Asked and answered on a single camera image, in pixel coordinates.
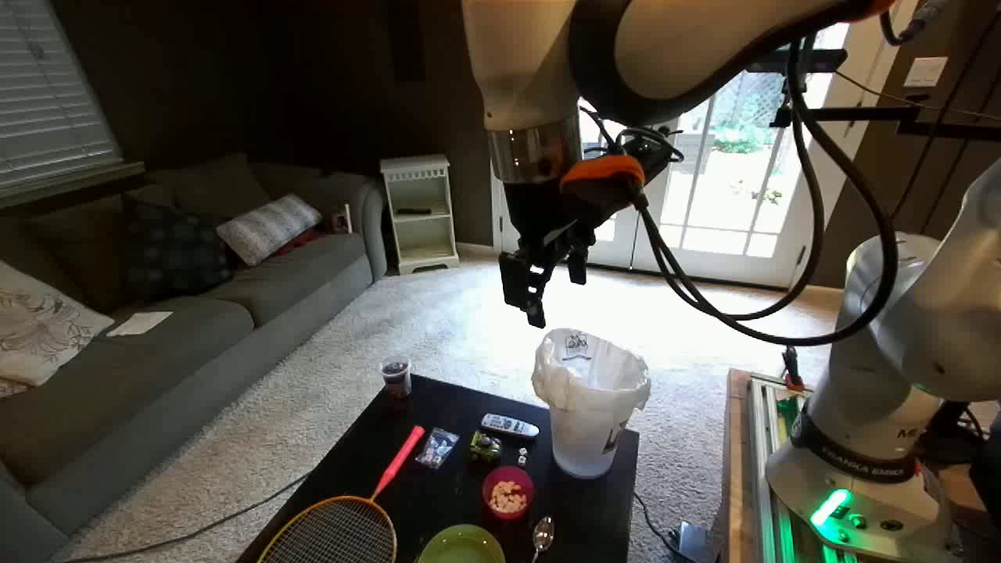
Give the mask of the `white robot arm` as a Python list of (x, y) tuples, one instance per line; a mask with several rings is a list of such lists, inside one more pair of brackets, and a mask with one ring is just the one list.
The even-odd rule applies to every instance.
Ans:
[[(577, 106), (646, 131), (772, 52), (869, 20), (892, 0), (463, 0), (467, 55), (485, 100), (493, 168), (518, 248), (501, 259), (503, 300), (531, 324), (556, 259), (634, 206), (668, 156), (631, 142), (580, 155)], [(947, 402), (1001, 394), (1001, 180), (981, 171), (930, 264), (892, 245), (872, 298), (827, 338), (843, 377), (900, 377)]]

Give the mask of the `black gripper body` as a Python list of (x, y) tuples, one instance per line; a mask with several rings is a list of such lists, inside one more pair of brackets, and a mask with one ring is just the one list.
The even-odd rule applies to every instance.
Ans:
[(518, 248), (503, 257), (518, 257), (550, 276), (559, 259), (569, 259), (569, 252), (589, 252), (595, 245), (595, 229), (573, 213), (554, 182), (506, 185), (503, 195), (518, 236)]

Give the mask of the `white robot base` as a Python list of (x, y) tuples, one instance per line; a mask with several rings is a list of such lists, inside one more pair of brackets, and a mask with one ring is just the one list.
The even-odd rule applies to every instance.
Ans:
[(900, 236), (897, 266), (885, 311), (832, 347), (766, 480), (824, 546), (940, 563), (954, 548), (947, 502), (915, 449), (944, 402), (1001, 398), (997, 238)]

